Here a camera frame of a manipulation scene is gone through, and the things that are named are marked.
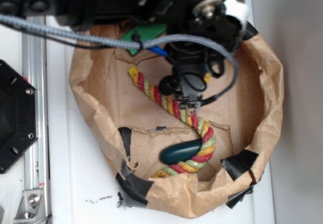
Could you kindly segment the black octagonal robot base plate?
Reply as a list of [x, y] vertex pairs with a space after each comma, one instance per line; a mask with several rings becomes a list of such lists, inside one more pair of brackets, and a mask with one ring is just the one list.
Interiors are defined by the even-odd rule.
[[5, 174], [37, 139], [36, 92], [1, 60], [1, 174]]

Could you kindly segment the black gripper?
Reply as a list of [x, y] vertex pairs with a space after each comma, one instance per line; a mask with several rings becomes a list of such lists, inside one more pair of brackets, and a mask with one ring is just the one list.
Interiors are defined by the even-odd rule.
[[151, 0], [151, 19], [168, 36], [184, 34], [216, 42], [234, 54], [247, 26], [245, 0]]

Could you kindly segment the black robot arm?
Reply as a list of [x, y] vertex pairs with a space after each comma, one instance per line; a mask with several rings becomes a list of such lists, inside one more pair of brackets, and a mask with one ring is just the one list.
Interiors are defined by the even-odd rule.
[[249, 8], [244, 0], [1, 0], [1, 24], [48, 37], [88, 42], [89, 48], [149, 50], [165, 56], [155, 36], [143, 38], [136, 30], [128, 42], [81, 36], [94, 25], [131, 20], [148, 27], [164, 24], [163, 44], [176, 49], [203, 48], [212, 40], [234, 52], [248, 28]]

